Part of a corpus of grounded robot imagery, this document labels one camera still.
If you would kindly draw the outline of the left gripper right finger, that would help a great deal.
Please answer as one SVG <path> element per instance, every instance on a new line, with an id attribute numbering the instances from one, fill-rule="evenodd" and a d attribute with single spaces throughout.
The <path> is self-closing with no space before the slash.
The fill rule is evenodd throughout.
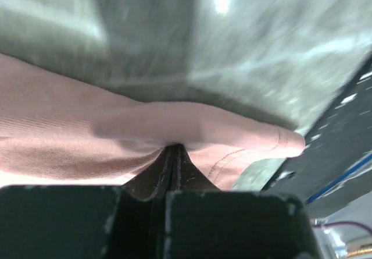
<path id="1" fill-rule="evenodd" d="M 165 258 L 320 258 L 305 206 L 296 196 L 191 190 L 181 175 L 183 148 L 164 152 L 171 169 Z"/>

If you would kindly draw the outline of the pink printed t shirt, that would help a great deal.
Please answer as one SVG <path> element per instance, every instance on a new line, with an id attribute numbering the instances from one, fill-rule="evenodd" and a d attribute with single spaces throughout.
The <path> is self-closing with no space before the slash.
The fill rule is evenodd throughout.
<path id="1" fill-rule="evenodd" d="M 1 56 L 1 186 L 120 185 L 182 144 L 230 190 L 252 163 L 301 155 L 304 138 L 194 102 L 139 102 Z"/>

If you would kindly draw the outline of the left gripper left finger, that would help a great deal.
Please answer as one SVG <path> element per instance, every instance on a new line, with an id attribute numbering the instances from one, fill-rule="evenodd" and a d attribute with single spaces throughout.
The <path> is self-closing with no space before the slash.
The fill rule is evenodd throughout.
<path id="1" fill-rule="evenodd" d="M 162 258 L 174 148 L 124 185 L 1 190 L 2 258 Z"/>

